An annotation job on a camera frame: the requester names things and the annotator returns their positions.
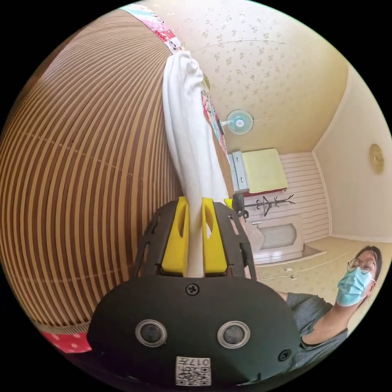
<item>cable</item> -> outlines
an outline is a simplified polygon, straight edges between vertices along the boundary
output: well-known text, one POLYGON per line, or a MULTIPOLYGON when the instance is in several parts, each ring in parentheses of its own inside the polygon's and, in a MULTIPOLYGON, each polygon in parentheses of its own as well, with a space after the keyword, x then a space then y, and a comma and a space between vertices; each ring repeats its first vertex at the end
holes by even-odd
MULTIPOLYGON (((326 262, 324 262, 324 263, 314 265, 313 267, 310 267, 310 268, 301 269, 301 270, 299 270, 299 271, 296 271, 295 273, 298 274, 299 272, 312 270, 313 268, 320 267, 320 266, 322 266, 322 265, 331 263, 332 261, 338 260, 338 259, 340 259, 341 257, 343 257, 344 255, 347 255, 347 253, 348 253, 348 252, 345 252, 345 253, 341 254, 340 256, 338 256, 338 257, 336 257, 336 258, 334 258, 334 259, 332 259, 332 260, 328 260, 328 261, 326 261, 326 262)), ((259 279, 259 280, 261 280, 261 281, 269 281, 269 280, 271 280, 271 279, 280 279, 280 278, 291 278, 291 279, 293 279, 293 278, 294 278, 294 274, 291 274, 291 275, 283 275, 283 276, 273 276, 273 277, 271 277, 271 278, 261 278, 261 279, 259 279)))

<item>yellow mattress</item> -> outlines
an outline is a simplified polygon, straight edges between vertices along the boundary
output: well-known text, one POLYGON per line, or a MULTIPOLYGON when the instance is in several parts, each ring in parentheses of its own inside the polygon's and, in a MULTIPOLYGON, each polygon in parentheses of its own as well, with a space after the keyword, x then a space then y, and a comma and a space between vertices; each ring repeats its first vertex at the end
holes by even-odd
POLYGON ((249 193, 288 188, 279 154, 275 148, 242 153, 249 193))

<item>black robotic device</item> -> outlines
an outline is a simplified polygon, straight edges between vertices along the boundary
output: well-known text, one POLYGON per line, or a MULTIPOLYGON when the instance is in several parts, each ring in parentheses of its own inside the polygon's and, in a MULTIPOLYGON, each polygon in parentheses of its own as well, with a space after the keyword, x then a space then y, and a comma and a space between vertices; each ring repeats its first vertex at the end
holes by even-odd
MULTIPOLYGON (((211 273, 206 251, 210 272, 204 277, 167 271, 165 253, 179 208, 178 202, 168 203, 145 231, 130 280, 107 293, 93 314, 87 335, 93 351, 107 369, 138 382, 139 389, 147 384, 210 391, 262 383, 282 374, 299 346, 290 308, 256 279, 236 213, 222 203, 210 205, 224 268, 211 273)), ((212 254, 217 247, 212 244, 212 254)))

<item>glasses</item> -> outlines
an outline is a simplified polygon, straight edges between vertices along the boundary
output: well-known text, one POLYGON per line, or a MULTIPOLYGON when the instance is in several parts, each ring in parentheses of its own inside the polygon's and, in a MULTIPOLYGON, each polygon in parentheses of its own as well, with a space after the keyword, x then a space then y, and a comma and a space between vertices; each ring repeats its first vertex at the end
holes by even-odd
POLYGON ((347 264, 347 272, 353 272, 356 268, 359 267, 363 274, 367 274, 370 271, 374 270, 375 266, 376 264, 372 258, 367 258, 364 261, 355 258, 347 264))

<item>wall fan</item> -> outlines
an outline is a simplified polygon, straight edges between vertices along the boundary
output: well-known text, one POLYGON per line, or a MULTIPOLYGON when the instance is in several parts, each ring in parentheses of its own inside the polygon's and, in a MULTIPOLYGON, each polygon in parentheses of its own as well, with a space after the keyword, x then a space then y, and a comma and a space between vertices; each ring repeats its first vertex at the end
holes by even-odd
POLYGON ((236 109, 231 111, 226 121, 220 123, 222 127, 228 127, 231 132, 236 135, 248 133, 254 124, 253 116, 246 110, 236 109))

